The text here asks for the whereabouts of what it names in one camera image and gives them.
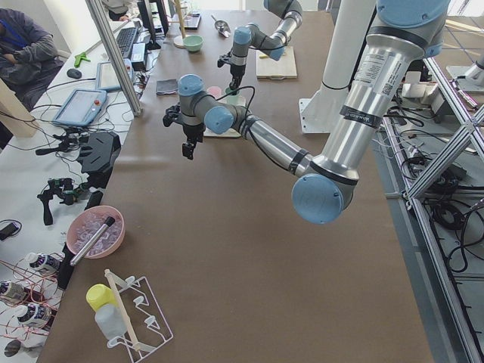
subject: wooden stick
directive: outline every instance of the wooden stick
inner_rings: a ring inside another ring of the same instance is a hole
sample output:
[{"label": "wooden stick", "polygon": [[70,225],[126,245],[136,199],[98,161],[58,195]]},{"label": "wooden stick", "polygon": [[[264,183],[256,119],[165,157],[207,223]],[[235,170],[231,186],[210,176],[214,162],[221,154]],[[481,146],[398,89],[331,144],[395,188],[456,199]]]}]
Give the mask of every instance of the wooden stick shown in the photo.
[{"label": "wooden stick", "polygon": [[113,291],[114,298],[118,303],[118,308],[119,308],[119,312],[121,313],[121,317],[123,318],[124,324],[126,324],[126,327],[128,328],[129,339],[131,340],[133,344],[133,348],[135,348],[135,351],[139,352],[140,343],[139,343],[138,337],[136,336],[135,330],[133,329],[133,326],[131,324],[131,319],[129,318],[129,315],[126,312],[126,308],[124,307],[123,301],[121,300],[121,296],[119,294],[118,287],[116,286],[116,282],[114,282],[113,275],[114,273],[111,272],[108,268],[104,270],[104,277],[107,279],[107,282],[109,283],[109,287]]},{"label": "wooden stick", "polygon": [[181,37],[185,39],[187,34],[185,33],[185,22],[183,21],[182,6],[180,5],[180,0],[175,0],[176,14],[178,15],[178,21],[180,23]]}]

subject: person's hand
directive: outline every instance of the person's hand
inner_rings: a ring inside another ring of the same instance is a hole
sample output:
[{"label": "person's hand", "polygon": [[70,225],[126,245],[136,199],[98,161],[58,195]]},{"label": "person's hand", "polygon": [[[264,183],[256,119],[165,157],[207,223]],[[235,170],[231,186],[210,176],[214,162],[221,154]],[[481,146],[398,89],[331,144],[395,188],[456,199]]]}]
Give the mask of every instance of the person's hand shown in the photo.
[{"label": "person's hand", "polygon": [[15,59],[13,54],[3,54],[4,58],[12,64],[17,64],[17,60]]}]

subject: blue lanyard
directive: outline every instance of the blue lanyard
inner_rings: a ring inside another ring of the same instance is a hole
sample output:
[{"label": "blue lanyard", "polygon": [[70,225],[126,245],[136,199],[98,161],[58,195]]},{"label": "blue lanyard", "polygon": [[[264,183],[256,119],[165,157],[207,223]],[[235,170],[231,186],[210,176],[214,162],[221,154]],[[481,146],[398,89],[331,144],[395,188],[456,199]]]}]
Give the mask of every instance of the blue lanyard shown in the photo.
[{"label": "blue lanyard", "polygon": [[16,45],[17,47],[24,48],[28,46],[27,43],[23,40],[23,38],[5,21],[5,20],[0,20],[0,23],[7,29],[17,40],[8,38],[6,36],[2,36],[2,40],[5,40],[6,42]]}]

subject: black mouse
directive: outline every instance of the black mouse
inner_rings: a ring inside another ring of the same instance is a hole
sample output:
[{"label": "black mouse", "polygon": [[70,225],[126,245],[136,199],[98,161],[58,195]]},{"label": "black mouse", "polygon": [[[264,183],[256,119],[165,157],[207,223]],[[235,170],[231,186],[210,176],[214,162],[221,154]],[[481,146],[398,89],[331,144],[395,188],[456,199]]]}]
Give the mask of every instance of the black mouse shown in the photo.
[{"label": "black mouse", "polygon": [[67,70],[67,76],[70,78],[79,79],[82,77],[82,73],[80,70],[70,68],[69,70]]}]

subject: cutting board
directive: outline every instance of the cutting board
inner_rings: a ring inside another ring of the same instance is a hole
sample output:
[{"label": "cutting board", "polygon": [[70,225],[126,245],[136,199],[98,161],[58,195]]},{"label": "cutting board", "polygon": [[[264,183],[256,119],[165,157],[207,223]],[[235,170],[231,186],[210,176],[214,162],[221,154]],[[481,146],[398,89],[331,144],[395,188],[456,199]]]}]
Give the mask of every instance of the cutting board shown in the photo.
[{"label": "cutting board", "polygon": [[296,58],[294,48],[286,47],[284,55],[275,61],[267,57],[261,51],[256,52],[256,75],[257,78],[266,79],[296,79]]}]

